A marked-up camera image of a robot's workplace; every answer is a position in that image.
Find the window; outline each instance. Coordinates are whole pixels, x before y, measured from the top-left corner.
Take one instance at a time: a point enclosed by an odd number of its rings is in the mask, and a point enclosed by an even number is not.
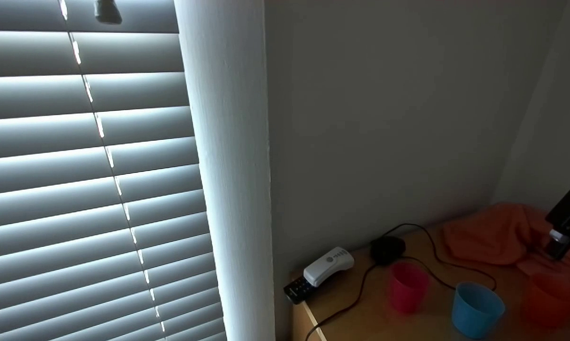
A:
[[[0,339],[226,339],[173,0],[0,0]]]

